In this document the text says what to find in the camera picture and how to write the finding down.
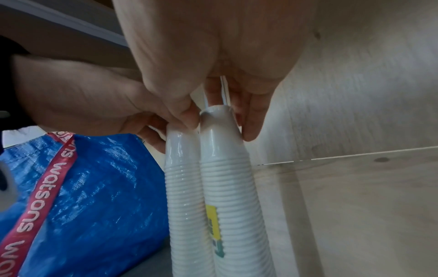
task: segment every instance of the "black sleeve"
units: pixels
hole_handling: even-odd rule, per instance
[[[0,36],[0,154],[3,153],[2,131],[35,125],[18,103],[13,81],[12,55],[29,54],[20,44]]]

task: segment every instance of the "stack of cups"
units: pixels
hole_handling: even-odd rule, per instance
[[[201,114],[201,176],[218,277],[275,277],[248,152],[230,107]]]
[[[166,176],[174,277],[215,277],[196,131],[167,128]]]

